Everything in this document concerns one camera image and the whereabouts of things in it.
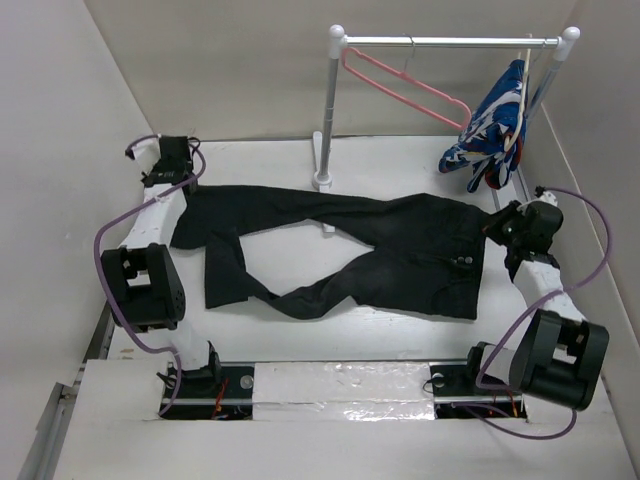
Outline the black denim trousers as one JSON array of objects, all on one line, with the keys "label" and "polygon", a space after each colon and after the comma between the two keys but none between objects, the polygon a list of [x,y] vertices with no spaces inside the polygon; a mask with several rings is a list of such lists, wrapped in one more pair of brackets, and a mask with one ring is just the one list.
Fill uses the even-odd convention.
[{"label": "black denim trousers", "polygon": [[418,193],[391,200],[267,186],[203,186],[171,238],[204,255],[207,308],[257,299],[296,320],[345,300],[473,320],[488,214]]}]

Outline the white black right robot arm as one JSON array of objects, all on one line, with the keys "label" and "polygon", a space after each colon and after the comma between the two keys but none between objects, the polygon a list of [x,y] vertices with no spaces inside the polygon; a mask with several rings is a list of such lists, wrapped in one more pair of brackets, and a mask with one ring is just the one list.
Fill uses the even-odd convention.
[{"label": "white black right robot arm", "polygon": [[551,254],[564,215],[555,196],[545,193],[526,203],[512,201],[492,214],[483,233],[505,247],[509,278],[527,303],[505,333],[526,330],[516,349],[505,340],[478,343],[473,363],[462,369],[462,381],[473,393],[512,390],[575,411],[591,403],[609,344],[609,333],[589,322],[563,285],[560,266]]}]

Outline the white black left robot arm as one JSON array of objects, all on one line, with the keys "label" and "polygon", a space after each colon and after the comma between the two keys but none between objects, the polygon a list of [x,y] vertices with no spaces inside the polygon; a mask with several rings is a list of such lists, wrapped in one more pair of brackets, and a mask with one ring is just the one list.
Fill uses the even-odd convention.
[{"label": "white black left robot arm", "polygon": [[198,186],[194,171],[200,142],[189,136],[150,135],[125,150],[149,161],[142,172],[143,204],[120,245],[100,254],[108,290],[135,338],[147,353],[168,353],[180,363],[162,378],[180,376],[196,393],[212,396],[222,387],[222,367],[211,341],[186,319],[187,297],[169,246],[178,220]]}]

